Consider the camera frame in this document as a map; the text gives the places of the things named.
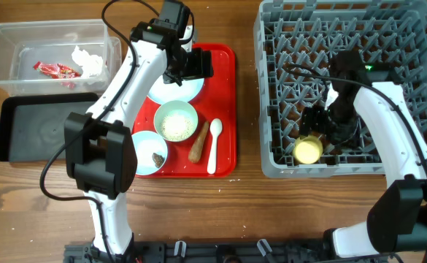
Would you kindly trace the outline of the small light blue plate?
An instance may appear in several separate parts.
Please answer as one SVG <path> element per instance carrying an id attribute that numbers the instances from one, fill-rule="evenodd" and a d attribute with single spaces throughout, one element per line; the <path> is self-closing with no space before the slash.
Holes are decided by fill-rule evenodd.
<path id="1" fill-rule="evenodd" d="M 132 135 L 132 140 L 138 162 L 136 175 L 152 175 L 159 171 L 161 168 L 154 165 L 152 154 L 162 155 L 166 162 L 168 147 L 163 137 L 154 131 L 138 131 Z"/>

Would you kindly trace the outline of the brown food scrap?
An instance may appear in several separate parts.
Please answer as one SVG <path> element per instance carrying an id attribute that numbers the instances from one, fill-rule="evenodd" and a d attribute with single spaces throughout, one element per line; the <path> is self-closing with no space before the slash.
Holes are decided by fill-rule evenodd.
<path id="1" fill-rule="evenodd" d="M 157 168 L 161 168 L 164 165 L 165 158 L 162 155 L 159 155 L 157 153 L 153 153 L 152 159 L 153 159 L 154 165 Z"/>

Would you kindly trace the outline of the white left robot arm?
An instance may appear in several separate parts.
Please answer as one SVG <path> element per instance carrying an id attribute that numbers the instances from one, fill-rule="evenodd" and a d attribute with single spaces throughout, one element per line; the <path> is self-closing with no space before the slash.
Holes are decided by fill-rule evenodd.
<path id="1" fill-rule="evenodd" d="M 134 258 L 126 206 L 137 166 L 131 129 L 158 80 L 179 85 L 213 75 L 210 52 L 194 48 L 193 36 L 192 23 L 141 22 L 133 28 L 122 66 L 101 98 L 86 113 L 71 113 L 65 121 L 67 173 L 93 215 L 95 237 L 88 259 Z"/>

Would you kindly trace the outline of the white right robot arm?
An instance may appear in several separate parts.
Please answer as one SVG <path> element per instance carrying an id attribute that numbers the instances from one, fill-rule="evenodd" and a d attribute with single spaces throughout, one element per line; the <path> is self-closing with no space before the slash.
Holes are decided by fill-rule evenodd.
<path id="1" fill-rule="evenodd" d="M 322 77 L 326 103 L 304 109 L 302 145 L 319 133 L 333 145 L 353 144 L 364 122 L 385 170 L 387 189 L 366 220 L 330 232 L 339 258 L 424 251 L 427 259 L 427 144 L 410 115 L 401 78 L 390 64 L 368 64 L 342 51 Z"/>

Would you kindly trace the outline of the red snack wrapper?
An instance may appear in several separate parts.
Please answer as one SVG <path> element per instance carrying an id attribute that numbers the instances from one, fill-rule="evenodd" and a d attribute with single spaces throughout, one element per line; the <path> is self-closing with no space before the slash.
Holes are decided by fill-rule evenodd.
<path id="1" fill-rule="evenodd" d="M 81 76 L 78 71 L 60 63 L 45 64 L 38 61 L 33 68 L 53 79 L 72 79 Z"/>

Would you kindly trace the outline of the yellow plastic cup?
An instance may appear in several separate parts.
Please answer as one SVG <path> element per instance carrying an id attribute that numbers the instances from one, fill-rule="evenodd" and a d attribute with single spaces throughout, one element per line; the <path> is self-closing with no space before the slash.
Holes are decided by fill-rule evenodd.
<path id="1" fill-rule="evenodd" d="M 295 141 L 293 157 L 300 164 L 314 164 L 322 154 L 323 144 L 316 136 L 300 137 Z"/>

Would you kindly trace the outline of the white napkin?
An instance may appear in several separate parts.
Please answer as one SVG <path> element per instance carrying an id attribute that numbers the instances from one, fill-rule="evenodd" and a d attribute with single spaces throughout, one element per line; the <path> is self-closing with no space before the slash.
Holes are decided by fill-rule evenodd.
<path id="1" fill-rule="evenodd" d="M 81 50 L 78 45 L 72 52 L 72 60 L 81 67 L 83 78 L 100 75 L 105 66 L 101 56 L 90 55 L 86 50 Z"/>

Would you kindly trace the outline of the pile of white rice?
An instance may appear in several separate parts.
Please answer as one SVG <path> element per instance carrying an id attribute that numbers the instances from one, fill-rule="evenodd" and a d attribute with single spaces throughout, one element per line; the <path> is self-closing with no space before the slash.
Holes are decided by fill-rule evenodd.
<path id="1" fill-rule="evenodd" d="M 194 132 L 194 122 L 186 115 L 172 113 L 161 121 L 161 134 L 169 141 L 186 140 Z"/>

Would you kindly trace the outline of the green bowl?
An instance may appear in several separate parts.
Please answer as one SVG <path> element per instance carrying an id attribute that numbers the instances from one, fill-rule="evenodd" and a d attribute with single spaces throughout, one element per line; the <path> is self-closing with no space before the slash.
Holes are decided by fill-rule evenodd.
<path id="1" fill-rule="evenodd" d="M 179 100 L 162 104 L 153 118 L 156 132 L 170 142 L 187 140 L 196 131 L 198 122 L 195 108 L 188 102 Z"/>

